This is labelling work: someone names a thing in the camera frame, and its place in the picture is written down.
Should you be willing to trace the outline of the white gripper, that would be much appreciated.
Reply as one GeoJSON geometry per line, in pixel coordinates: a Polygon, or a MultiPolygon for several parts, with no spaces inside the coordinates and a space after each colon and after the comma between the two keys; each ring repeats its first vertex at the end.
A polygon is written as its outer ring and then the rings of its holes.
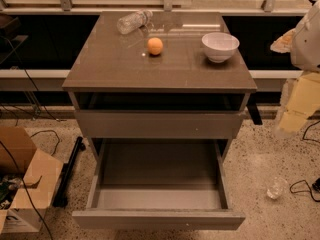
{"type": "MultiPolygon", "coordinates": [[[[290,53],[295,29],[275,40],[270,50],[290,53]]],[[[275,118],[274,134],[277,138],[290,138],[306,124],[305,116],[312,116],[320,109],[320,74],[303,72],[297,79],[287,79],[281,95],[281,107],[275,118]]]]}

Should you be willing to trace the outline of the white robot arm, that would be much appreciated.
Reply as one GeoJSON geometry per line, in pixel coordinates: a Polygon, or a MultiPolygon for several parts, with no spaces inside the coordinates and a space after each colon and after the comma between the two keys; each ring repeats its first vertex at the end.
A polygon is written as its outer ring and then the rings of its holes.
{"type": "Polygon", "coordinates": [[[300,77],[288,79],[282,89],[275,134],[285,138],[297,133],[320,109],[320,1],[270,50],[289,53],[292,65],[302,70],[300,77]]]}

